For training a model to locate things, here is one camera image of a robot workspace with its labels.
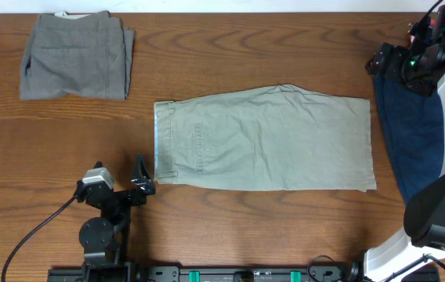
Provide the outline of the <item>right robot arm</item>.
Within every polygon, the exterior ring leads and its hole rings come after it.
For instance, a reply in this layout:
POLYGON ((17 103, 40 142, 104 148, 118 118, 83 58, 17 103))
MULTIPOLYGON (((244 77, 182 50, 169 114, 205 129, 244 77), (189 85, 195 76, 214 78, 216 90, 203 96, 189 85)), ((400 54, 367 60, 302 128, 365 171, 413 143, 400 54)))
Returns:
POLYGON ((406 199, 403 226, 364 253, 365 281, 412 280, 445 259, 445 43, 384 43, 367 63, 386 148, 406 199))

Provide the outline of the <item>khaki beige shorts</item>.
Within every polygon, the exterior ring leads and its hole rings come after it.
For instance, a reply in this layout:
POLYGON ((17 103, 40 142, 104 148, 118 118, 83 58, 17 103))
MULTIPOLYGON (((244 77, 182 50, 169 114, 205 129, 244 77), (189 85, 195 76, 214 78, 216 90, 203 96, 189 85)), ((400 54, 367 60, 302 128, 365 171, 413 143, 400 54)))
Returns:
POLYGON ((368 100, 276 85, 154 105, 154 178, 209 189, 377 184, 368 100))

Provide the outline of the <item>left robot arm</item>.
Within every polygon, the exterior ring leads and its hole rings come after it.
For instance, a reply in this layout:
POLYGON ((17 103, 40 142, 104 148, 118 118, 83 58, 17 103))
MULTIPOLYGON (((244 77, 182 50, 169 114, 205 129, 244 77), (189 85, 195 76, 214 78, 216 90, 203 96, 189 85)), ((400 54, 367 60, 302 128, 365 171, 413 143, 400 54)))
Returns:
POLYGON ((136 155, 129 190, 114 190, 114 177, 99 161, 77 182, 79 203, 100 210, 85 222, 78 234, 84 249, 84 281, 134 281, 136 267, 126 260, 131 208, 144 205, 156 193, 142 154, 136 155))

